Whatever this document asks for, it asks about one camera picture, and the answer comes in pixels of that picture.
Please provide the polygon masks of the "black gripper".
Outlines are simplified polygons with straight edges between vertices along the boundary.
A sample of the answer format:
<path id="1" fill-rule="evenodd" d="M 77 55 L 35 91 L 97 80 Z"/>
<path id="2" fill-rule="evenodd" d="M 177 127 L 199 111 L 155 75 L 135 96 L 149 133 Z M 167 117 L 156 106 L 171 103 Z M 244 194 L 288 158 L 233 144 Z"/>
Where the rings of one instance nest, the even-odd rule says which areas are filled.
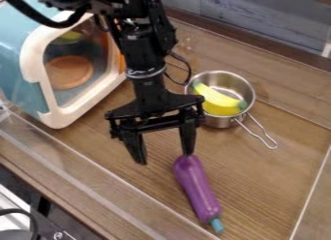
<path id="1" fill-rule="evenodd" d="M 145 165 L 143 133 L 180 128 L 183 153 L 193 153 L 196 127 L 204 118 L 203 97 L 176 94 L 165 88 L 163 70 L 153 74 L 128 71 L 136 98 L 121 107 L 108 111 L 109 135 L 123 140 L 133 161 Z"/>

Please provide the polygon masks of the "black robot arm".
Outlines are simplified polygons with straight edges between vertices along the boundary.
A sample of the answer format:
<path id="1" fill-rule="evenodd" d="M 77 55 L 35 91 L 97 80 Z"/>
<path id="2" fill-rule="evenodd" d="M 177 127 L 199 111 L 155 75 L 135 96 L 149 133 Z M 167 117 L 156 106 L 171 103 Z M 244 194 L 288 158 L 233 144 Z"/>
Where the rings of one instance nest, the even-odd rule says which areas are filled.
<path id="1" fill-rule="evenodd" d="M 203 98 L 167 90 L 165 57 L 177 43 L 161 0 L 39 0 L 59 10 L 91 13 L 124 55 L 135 100 L 104 115 L 109 134 L 124 142 L 140 165 L 147 163 L 143 134 L 176 128 L 183 152 L 193 152 L 196 128 L 204 119 Z"/>

